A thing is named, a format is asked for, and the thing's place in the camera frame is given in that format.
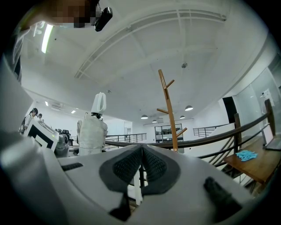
blue cloth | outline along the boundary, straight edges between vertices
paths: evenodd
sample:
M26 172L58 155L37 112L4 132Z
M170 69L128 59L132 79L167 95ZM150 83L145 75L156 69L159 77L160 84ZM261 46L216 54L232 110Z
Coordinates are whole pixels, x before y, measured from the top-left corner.
M248 160L255 159L258 156L258 153L243 150L241 152L236 153L236 155L241 159L241 162L246 162Z

black mesh grille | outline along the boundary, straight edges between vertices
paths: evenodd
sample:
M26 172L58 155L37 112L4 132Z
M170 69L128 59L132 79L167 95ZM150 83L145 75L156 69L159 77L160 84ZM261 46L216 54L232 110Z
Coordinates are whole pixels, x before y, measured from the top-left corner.
M167 165L162 159L145 149L143 149L142 162L146 170L148 182L156 181L162 177L167 170Z
M113 165L114 174L129 184L135 175L141 161L141 148Z
M65 165L65 166L61 166L63 171L70 171L79 167L82 167L83 165L80 163L74 163L74 164L69 164L69 165Z

white robot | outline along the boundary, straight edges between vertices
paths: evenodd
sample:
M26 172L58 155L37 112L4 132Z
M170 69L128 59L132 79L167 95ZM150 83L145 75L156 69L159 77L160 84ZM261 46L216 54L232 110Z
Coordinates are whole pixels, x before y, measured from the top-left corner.
M96 95L91 114L86 113L84 121L77 123L79 140L79 156L100 153L105 147L107 125L101 120L106 110L106 96L104 93Z

wooden table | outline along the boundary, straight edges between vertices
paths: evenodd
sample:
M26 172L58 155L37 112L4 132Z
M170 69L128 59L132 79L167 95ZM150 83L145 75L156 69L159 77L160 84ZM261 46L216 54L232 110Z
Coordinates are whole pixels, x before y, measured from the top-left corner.
M281 151L264 150L263 138L259 138L257 141L241 150L249 150L258 153L258 156L255 159L241 162L241 159L234 154L223 160L254 181L266 184L280 162Z

coat rack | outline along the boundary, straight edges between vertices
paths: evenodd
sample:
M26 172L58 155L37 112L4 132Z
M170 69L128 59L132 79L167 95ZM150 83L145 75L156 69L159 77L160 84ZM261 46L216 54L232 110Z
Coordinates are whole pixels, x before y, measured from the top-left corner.
M170 96L169 96L169 92L168 92L168 87L172 83L174 83L175 80L172 80L170 83L168 83L166 85L165 78L163 76L162 70L158 70L158 73L160 75L160 80L161 80L162 88L164 90L164 95L165 95L168 111L165 111L163 109L157 109L157 111L162 112L162 113L166 113L166 114L169 115L170 123L171 123L171 130L172 130L173 150L175 152L177 152L178 151L177 137L182 135L187 130L187 128L184 128L180 133L177 134L176 125L175 125L175 119L174 119L174 114L173 114L173 109L172 109L172 104L171 104L171 100L170 100Z

